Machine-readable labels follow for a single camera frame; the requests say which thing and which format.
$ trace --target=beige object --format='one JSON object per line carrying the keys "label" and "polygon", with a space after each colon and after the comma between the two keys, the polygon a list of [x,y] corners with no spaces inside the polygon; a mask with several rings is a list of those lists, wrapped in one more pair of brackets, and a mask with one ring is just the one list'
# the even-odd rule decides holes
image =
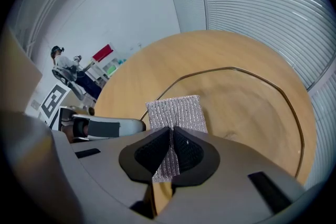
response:
{"label": "beige object", "polygon": [[[246,36],[205,30],[182,33],[152,43],[133,55],[111,77],[95,106],[96,115],[139,119],[146,111],[145,103],[157,99],[177,79],[222,67],[248,70],[284,91],[302,128],[305,147],[297,179],[304,184],[316,147],[315,119],[309,96],[298,75],[281,56]],[[207,83],[213,87],[218,85],[216,79],[209,79]],[[217,102],[213,106],[222,109],[223,104]],[[296,141],[297,133],[290,133],[286,139]]]}
{"label": "beige object", "polygon": [[1,32],[0,48],[0,110],[24,112],[42,73],[7,26]]}

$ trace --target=person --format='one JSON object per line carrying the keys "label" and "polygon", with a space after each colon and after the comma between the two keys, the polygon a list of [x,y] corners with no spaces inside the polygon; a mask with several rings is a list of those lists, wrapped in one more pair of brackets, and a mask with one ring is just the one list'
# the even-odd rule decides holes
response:
{"label": "person", "polygon": [[88,75],[78,69],[81,56],[77,56],[74,58],[74,61],[71,61],[66,56],[61,55],[63,51],[64,48],[61,49],[58,46],[55,46],[51,50],[50,55],[54,62],[54,65],[68,69],[75,79],[75,83],[83,87],[84,90],[93,98],[98,99],[101,88],[93,80],[91,80]]}

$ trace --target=wooden table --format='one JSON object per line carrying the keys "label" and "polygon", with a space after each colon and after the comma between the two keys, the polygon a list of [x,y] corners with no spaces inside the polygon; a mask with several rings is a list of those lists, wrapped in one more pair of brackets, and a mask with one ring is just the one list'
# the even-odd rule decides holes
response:
{"label": "wooden table", "polygon": [[294,114],[274,87],[235,70],[183,79],[161,98],[199,94],[209,134],[253,147],[291,175],[298,172],[297,180],[304,184],[316,147],[315,119],[307,91],[281,56],[239,34],[195,31],[143,48],[103,88],[95,106],[96,115],[140,119],[146,111],[145,103],[156,100],[179,78],[223,67],[247,70],[275,84],[288,98]]}

